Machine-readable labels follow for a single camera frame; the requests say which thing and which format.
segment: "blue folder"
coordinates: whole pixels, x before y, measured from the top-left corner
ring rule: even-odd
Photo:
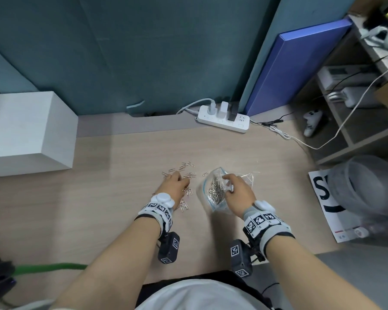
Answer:
[[[352,25],[348,19],[279,34],[245,107],[248,116],[288,104]]]

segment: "electrical outlet socket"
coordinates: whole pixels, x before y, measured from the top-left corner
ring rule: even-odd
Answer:
[[[234,121],[229,121],[228,116],[230,115],[230,112],[226,112],[225,116],[222,118],[218,117],[219,113],[220,109],[217,110],[216,114],[210,115],[208,114],[208,105],[202,105],[198,116],[195,119],[199,123],[238,131],[239,133],[245,133],[249,129],[250,118],[247,115],[237,114]]]

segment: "forearm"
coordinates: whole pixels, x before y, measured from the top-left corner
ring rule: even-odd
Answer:
[[[275,236],[266,254],[296,310],[380,309],[292,237]]]
[[[134,309],[159,234],[155,219],[135,220],[57,298],[52,308]]]

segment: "plastic zip bag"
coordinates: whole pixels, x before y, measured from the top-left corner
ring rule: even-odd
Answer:
[[[209,206],[212,211],[223,211],[231,213],[225,200],[225,192],[227,190],[233,191],[233,185],[231,185],[228,179],[223,179],[224,175],[228,174],[222,167],[218,167],[211,171],[204,179],[202,184],[202,203]],[[253,187],[253,174],[247,175],[236,174],[241,176],[243,180]]]

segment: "wooden desk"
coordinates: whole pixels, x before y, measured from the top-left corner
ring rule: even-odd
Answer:
[[[302,137],[293,121],[280,128]],[[90,263],[149,201],[161,172],[183,161],[195,165],[193,190],[218,166],[254,172],[257,198],[277,209],[304,246],[313,253],[338,248],[308,179],[316,167],[297,143],[260,126],[245,134],[204,127],[78,138],[72,170],[0,178],[0,256],[15,264]],[[228,244],[245,239],[240,219],[211,215],[196,195],[187,203],[188,211],[174,215],[178,260],[153,259],[147,283],[229,269]],[[77,274],[21,276],[8,299],[54,298]]]

